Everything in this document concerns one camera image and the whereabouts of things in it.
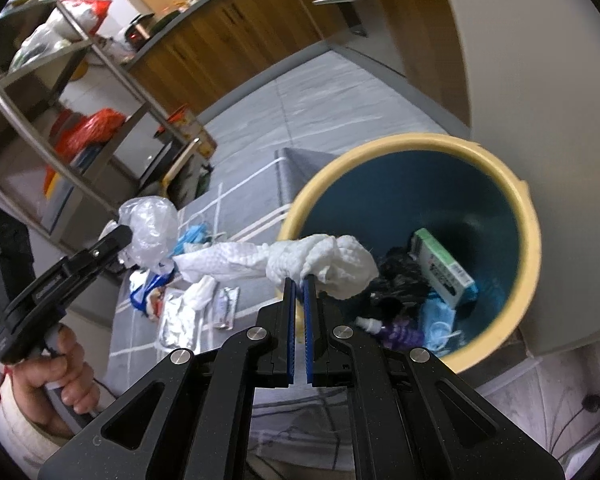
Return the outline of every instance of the crumpled paper towel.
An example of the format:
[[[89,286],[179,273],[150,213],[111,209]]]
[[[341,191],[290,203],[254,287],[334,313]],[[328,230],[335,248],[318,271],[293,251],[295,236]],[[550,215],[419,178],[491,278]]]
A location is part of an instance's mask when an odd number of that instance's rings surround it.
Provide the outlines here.
[[[222,242],[173,259],[189,283],[205,275],[219,282],[266,276],[282,290],[285,278],[300,283],[314,274],[321,289],[337,300],[359,294],[378,276],[373,256],[353,236],[311,235],[260,246]]]

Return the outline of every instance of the yellow trash can rim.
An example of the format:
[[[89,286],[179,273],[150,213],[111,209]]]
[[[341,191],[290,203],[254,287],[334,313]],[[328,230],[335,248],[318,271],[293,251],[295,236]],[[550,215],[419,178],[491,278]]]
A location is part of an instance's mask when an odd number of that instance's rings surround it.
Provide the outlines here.
[[[501,312],[463,348],[442,358],[455,373],[474,366],[495,351],[520,324],[533,298],[540,275],[540,225],[528,187],[496,156],[475,142],[443,134],[397,134],[373,140],[344,153],[322,168],[294,200],[278,240],[298,237],[309,212],[320,197],[347,171],[390,153],[427,150],[456,156],[490,176],[511,206],[520,238],[518,271]]]

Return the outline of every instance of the human hand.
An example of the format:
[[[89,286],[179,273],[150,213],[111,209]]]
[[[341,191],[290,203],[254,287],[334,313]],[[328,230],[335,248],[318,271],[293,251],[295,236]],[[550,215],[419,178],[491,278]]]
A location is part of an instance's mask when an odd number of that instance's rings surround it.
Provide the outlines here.
[[[59,330],[58,349],[62,357],[27,359],[12,368],[13,397],[31,422],[49,434],[70,438],[73,433],[54,410],[44,385],[55,381],[63,386],[62,402],[78,414],[97,406],[100,389],[93,382],[93,368],[84,362],[84,348],[69,327]]]

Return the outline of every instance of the blue face mask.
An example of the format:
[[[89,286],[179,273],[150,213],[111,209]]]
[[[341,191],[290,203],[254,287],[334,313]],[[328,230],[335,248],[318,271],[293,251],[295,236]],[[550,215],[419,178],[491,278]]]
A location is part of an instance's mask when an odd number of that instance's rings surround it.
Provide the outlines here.
[[[453,333],[456,311],[432,291],[420,308],[419,325],[424,334],[423,346],[433,353],[441,352]]]

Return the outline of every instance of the finger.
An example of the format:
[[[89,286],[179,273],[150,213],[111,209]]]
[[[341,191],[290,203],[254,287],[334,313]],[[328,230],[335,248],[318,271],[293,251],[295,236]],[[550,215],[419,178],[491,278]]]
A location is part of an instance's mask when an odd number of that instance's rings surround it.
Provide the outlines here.
[[[84,348],[82,348],[80,343],[76,343],[65,357],[67,359],[67,369],[64,377],[58,381],[60,386],[65,386],[77,379],[82,373],[82,368],[84,367]]]
[[[93,368],[85,363],[80,376],[62,389],[62,402],[67,406],[73,406],[78,400],[89,393],[92,384]]]
[[[87,413],[91,410],[94,410],[98,405],[98,401],[100,400],[100,389],[98,385],[93,383],[89,390],[89,393],[86,394],[83,398],[81,398],[78,402],[74,404],[74,412],[78,413]]]
[[[37,357],[28,359],[12,368],[13,383],[17,387],[33,390],[45,383],[60,380],[67,372],[66,357]]]
[[[61,354],[68,354],[76,345],[75,332],[69,327],[62,325],[58,331],[58,351]]]

